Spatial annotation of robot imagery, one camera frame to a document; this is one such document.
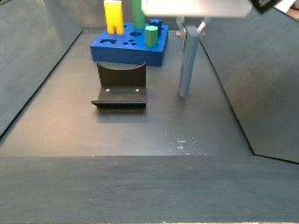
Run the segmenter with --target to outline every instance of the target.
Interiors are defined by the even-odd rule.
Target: black bracket
[[[145,107],[145,63],[133,69],[113,69],[97,63],[101,88],[97,107]]]

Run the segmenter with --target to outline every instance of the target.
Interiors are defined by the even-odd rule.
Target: hole
[[[98,43],[102,44],[105,42],[109,42],[109,44],[114,44],[117,41],[114,39],[102,38]]]
[[[129,35],[130,36],[133,36],[133,37],[138,37],[138,36],[141,36],[141,32],[140,31],[132,31],[130,33],[129,33]]]

